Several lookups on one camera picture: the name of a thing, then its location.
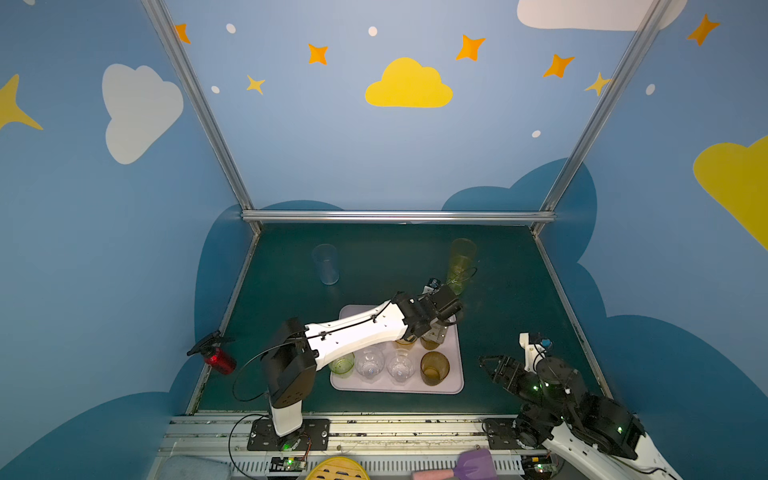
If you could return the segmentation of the tall blue textured cup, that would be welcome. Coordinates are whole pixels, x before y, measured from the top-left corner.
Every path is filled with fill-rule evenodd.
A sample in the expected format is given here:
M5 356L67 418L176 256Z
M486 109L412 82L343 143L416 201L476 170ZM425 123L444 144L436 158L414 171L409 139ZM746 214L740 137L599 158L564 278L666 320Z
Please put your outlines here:
M335 285L340 279L339 257L336 247L332 244L320 244L313 248L311 257L321 283L326 286Z

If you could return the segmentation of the brown textured cup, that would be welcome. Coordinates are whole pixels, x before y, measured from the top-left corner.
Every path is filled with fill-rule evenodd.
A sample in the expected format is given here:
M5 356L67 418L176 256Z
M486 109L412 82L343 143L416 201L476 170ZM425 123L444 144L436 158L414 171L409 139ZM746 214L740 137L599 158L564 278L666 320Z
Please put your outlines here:
M420 361L420 375L422 381L428 386L437 386L442 383L450 373L448 358L437 351L428 351Z
M420 343L428 351L432 351L440 347L440 343L426 339L424 337L420 338Z

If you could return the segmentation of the tall yellow cup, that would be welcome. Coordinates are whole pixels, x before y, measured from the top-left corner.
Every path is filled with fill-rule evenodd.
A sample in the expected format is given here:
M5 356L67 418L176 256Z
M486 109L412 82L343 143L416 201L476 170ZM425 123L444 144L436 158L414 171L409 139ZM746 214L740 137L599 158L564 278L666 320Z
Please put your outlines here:
M451 261L467 261L474 260L477 253L476 244L468 238L457 238L452 241L450 249Z

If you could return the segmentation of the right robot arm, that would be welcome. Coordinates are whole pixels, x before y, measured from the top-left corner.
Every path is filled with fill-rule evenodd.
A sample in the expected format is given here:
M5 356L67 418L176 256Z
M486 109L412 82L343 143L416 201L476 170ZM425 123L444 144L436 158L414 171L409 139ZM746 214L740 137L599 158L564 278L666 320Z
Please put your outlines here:
M639 418L589 391L581 373L557 357L531 366L510 356L481 356L491 381L521 401L512 420L489 419L488 440L546 449L589 479L679 479Z

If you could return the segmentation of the small green cup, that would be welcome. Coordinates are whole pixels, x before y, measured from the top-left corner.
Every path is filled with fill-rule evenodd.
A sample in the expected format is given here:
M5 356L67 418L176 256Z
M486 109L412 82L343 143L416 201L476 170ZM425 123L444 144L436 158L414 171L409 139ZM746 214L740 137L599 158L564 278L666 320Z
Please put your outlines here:
M355 363L355 355L349 353L333 360L328 367L333 375L340 378L347 378L354 372Z

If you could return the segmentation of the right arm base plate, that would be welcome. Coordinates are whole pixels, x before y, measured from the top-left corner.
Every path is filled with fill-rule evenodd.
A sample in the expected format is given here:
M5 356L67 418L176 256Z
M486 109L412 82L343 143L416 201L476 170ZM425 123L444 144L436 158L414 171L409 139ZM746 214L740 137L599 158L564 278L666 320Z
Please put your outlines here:
M482 429L490 450L537 449L549 439L546 430L517 418L485 418Z

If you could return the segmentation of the yellow transparent cup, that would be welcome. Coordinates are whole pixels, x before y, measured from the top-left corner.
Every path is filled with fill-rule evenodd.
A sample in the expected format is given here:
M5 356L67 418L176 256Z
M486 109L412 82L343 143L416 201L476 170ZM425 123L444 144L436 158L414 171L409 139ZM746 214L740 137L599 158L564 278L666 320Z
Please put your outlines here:
M397 340L394 342L394 344L396 349L410 352L416 345L416 341Z

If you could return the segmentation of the tall green cup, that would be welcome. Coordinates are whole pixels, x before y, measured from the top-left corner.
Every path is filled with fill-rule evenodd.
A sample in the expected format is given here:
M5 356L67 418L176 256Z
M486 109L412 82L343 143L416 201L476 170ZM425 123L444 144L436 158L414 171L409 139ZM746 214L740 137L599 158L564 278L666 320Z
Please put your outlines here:
M446 285L456 295L461 295L476 272L477 267L471 257L453 255L449 260Z

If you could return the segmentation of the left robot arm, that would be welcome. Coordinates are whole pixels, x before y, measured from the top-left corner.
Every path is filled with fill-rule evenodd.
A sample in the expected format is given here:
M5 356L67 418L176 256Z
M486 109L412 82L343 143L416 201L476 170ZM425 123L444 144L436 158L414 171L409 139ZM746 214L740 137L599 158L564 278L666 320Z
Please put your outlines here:
M280 325L267 348L255 356L268 389L274 432L285 437L302 427L302 402L316 373L350 353L384 342L417 340L433 326L461 318L463 305L448 286L417 297L398 292L357 315L325 323L303 324L290 318Z

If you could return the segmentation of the clear faceted glass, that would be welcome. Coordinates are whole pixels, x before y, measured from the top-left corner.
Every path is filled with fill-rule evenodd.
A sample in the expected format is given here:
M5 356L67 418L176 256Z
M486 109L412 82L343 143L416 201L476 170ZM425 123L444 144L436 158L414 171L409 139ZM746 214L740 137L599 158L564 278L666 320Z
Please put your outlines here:
M354 355L355 371L366 381L374 380L385 369L385 356L381 347L369 346L356 351Z
M407 350L397 349L388 358L386 369L396 384L403 384L415 375L417 366Z

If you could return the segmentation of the yellow round lid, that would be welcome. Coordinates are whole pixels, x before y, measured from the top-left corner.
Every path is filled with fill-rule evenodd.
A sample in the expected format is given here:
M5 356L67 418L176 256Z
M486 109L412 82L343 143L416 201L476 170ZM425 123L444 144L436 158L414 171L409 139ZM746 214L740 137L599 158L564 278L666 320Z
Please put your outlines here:
M306 480L370 480L370 476L355 460L336 456L317 464Z

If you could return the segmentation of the pink plastic tray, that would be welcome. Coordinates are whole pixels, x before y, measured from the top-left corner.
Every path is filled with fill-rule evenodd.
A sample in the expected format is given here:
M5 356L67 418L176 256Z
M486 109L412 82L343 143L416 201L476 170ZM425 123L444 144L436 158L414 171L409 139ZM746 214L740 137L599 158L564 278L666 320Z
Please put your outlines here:
M454 395L464 387L458 328L450 326L434 349L425 340L382 342L350 355L350 369L330 375L339 391Z

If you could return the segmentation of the purple toy shovel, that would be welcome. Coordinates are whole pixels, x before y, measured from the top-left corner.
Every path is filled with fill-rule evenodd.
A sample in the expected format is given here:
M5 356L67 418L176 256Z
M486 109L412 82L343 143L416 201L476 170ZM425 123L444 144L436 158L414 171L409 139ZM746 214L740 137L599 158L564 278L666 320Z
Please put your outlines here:
M413 480L496 480L498 474L488 449L467 451L459 455L452 469L417 471Z

